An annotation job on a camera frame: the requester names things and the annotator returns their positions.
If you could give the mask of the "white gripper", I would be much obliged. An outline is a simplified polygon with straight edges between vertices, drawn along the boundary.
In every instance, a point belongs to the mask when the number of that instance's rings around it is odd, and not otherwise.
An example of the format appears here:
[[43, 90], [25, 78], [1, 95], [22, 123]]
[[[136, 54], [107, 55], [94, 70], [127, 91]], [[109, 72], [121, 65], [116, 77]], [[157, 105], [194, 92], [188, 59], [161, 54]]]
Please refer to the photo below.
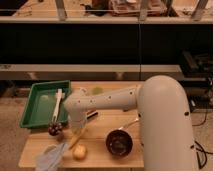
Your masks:
[[87, 124], [86, 118], [80, 121], [73, 121], [71, 117], [68, 117], [68, 121], [69, 121], [69, 128], [73, 134], [78, 134], [82, 132], [85, 129]]

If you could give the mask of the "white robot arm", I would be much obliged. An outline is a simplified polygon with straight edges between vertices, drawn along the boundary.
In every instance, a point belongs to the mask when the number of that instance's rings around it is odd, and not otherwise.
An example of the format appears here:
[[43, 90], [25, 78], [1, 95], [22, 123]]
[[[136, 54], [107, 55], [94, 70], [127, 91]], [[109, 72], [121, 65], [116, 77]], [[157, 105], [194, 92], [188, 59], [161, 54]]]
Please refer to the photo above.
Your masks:
[[71, 126], [86, 125], [88, 110], [135, 109], [145, 171], [199, 171], [189, 103], [175, 79], [158, 75], [138, 85], [87, 96], [82, 88], [64, 101]]

